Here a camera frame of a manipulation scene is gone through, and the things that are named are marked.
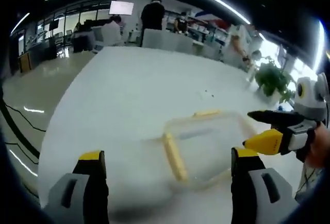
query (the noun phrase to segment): shiny floor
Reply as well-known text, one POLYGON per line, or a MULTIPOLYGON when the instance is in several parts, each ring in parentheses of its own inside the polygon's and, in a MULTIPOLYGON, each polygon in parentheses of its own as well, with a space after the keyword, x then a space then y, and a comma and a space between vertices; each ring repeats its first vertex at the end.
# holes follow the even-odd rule
MULTIPOLYGON (((46 130, 66 89, 93 56, 89 51, 74 54, 66 47, 56 59, 45 61, 27 73, 17 72, 3 83, 6 104, 20 111, 34 127, 46 130)), ((34 129, 17 111, 9 108, 9 112, 21 132, 40 151, 45 133, 34 129)), ((3 116, 1 118, 12 163, 24 184, 36 194, 38 159, 21 145, 3 116)))

